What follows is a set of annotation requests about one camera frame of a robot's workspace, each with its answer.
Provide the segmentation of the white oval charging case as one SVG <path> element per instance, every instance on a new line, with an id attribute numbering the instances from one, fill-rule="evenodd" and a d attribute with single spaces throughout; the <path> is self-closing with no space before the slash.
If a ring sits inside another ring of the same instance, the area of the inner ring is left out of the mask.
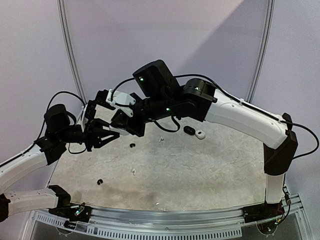
<path id="1" fill-rule="evenodd" d="M 113 127 L 113 126 L 109 126 L 109 130 L 110 131 L 113 131 L 113 132 L 116 132 L 116 133 L 119 133 L 120 135 L 122 136 L 127 136 L 129 135 L 130 133 L 124 129 L 124 128 L 121 128 L 121 127 Z"/>

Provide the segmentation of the small white charging case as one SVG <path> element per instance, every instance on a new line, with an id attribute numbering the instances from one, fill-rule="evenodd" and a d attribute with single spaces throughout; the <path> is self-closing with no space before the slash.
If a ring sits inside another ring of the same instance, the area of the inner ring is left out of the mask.
<path id="1" fill-rule="evenodd" d="M 206 135 L 203 131 L 201 130 L 196 130 L 195 131 L 195 136 L 199 139 L 199 140 L 203 140 L 206 138 Z"/>

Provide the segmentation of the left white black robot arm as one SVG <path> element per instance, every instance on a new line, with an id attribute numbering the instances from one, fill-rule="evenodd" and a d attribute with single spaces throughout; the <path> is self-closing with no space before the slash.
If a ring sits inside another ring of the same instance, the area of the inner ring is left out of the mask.
<path id="1" fill-rule="evenodd" d="M 109 124 L 95 118 L 95 109 L 89 110 L 85 124 L 74 123 L 76 117 L 64 104 L 50 107 L 44 114 L 46 131 L 29 149 L 0 165 L 0 220 L 21 212 L 49 209 L 52 214 L 78 220 L 86 216 L 85 204 L 71 203 L 71 196 L 58 185 L 49 185 L 32 191 L 8 191 L 8 188 L 31 172 L 49 166 L 66 152 L 67 143 L 84 144 L 85 150 L 99 149 L 119 138 L 118 132 L 110 131 Z"/>

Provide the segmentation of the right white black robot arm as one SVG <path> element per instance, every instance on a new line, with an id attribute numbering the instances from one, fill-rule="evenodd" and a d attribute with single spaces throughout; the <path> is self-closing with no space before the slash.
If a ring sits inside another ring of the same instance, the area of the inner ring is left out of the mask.
<path id="1" fill-rule="evenodd" d="M 136 70 L 132 79 L 144 93 L 144 98 L 113 88 L 107 102 L 117 112 L 111 120 L 113 129 L 121 134 L 142 137 L 149 122 L 176 117 L 220 124 L 253 137 L 263 144 L 265 197 L 258 213 L 269 218 L 278 210 L 283 194 L 285 173 L 298 148 L 288 114 L 264 111 L 243 99 L 234 97 L 213 80 L 200 74 L 186 74 L 180 85 L 161 59 Z"/>

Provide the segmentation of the black charging case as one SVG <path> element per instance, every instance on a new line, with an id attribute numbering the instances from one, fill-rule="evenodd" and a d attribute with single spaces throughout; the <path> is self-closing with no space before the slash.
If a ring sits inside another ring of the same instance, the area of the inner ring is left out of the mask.
<path id="1" fill-rule="evenodd" d="M 194 136 L 196 134 L 196 130 L 193 127 L 188 125 L 183 127 L 183 132 L 190 136 Z"/>

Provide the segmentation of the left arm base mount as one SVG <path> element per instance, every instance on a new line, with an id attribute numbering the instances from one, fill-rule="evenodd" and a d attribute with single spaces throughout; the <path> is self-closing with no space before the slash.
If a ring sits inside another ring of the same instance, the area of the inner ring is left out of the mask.
<path id="1" fill-rule="evenodd" d="M 52 215 L 68 219 L 70 222 L 88 223 L 91 218 L 93 208 L 82 204 L 70 203 L 64 207 L 50 208 L 48 212 Z"/>

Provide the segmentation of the aluminium front rail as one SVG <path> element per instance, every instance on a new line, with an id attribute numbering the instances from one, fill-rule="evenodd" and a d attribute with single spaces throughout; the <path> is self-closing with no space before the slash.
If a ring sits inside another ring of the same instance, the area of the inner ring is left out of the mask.
<path id="1" fill-rule="evenodd" d="M 24 240 L 311 240 L 299 195 L 286 219 L 248 222 L 242 207 L 199 211 L 142 211 L 94 207 L 88 222 L 68 222 L 47 210 L 32 211 Z"/>

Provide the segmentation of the left aluminium frame post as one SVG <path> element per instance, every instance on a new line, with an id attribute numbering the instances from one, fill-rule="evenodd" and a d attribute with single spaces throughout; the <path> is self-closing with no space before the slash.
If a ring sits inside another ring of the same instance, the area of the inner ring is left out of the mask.
<path id="1" fill-rule="evenodd" d="M 86 98 L 84 87 L 80 78 L 78 66 L 76 63 L 75 53 L 74 53 L 72 39 L 71 39 L 71 33 L 69 30 L 66 2 L 64 0 L 57 0 L 57 9 L 59 14 L 61 30 L 62 30 L 62 37 L 65 44 L 66 54 L 69 61 L 69 66 L 70 66 L 71 74 L 73 77 L 73 81 L 74 81 L 78 95 L 86 103 L 87 98 Z"/>

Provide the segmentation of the aluminium frame post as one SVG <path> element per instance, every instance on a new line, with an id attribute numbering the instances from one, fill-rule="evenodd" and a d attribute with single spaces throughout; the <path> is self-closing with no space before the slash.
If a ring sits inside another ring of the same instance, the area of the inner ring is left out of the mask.
<path id="1" fill-rule="evenodd" d="M 268 47 L 268 41 L 270 37 L 271 27 L 272 27 L 272 21 L 273 21 L 273 13 L 274 13 L 274 7 L 275 7 L 275 1 L 274 0 L 268 0 L 267 1 L 267 8 L 265 12 L 265 18 L 264 18 L 264 25 L 263 25 L 263 31 L 261 35 L 261 41 L 258 51 L 258 59 L 256 62 L 256 66 L 253 73 L 253 78 L 251 81 L 251 85 L 246 97 L 246 100 L 251 103 L 254 99 L 254 95 L 258 86 L 258 81 L 260 78 L 260 74 L 263 68 L 264 59 L 267 52 Z"/>
<path id="2" fill-rule="evenodd" d="M 71 74 L 73 77 L 73 81 L 74 81 L 78 95 L 86 103 L 87 98 L 86 98 L 84 87 L 80 78 L 78 66 L 76 63 L 75 53 L 74 53 L 72 39 L 71 39 L 71 33 L 69 30 L 66 2 L 64 0 L 57 0 L 57 9 L 59 14 L 61 30 L 62 30 L 62 37 L 65 44 L 66 54 L 69 61 L 69 66 L 70 66 Z"/>

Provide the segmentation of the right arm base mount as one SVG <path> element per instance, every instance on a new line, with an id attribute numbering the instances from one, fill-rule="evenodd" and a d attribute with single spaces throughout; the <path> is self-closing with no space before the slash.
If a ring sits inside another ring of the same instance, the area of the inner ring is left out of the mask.
<path id="1" fill-rule="evenodd" d="M 273 219 L 273 225 L 279 225 L 289 215 L 291 209 L 291 200 L 287 200 L 286 205 L 288 206 L 285 211 L 283 203 L 264 203 L 255 204 L 251 206 L 245 206 L 241 209 L 245 223 L 258 222 L 267 219 Z"/>

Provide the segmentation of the right aluminium frame post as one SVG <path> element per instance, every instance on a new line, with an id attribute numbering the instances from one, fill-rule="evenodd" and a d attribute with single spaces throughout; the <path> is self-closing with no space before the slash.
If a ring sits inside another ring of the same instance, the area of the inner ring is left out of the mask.
<path id="1" fill-rule="evenodd" d="M 251 85 L 246 97 L 246 100 L 251 103 L 254 99 L 254 95 L 258 86 L 258 81 L 260 78 L 260 74 L 263 68 L 264 59 L 267 52 L 268 47 L 268 41 L 270 37 L 271 27 L 272 27 L 272 21 L 273 21 L 273 13 L 274 13 L 274 7 L 275 7 L 275 1 L 274 0 L 268 0 L 267 1 L 267 8 L 265 12 L 265 18 L 264 18 L 264 25 L 263 25 L 263 31 L 261 35 L 261 41 L 258 51 L 258 59 L 256 62 L 256 66 L 253 73 L 253 78 L 251 81 Z"/>

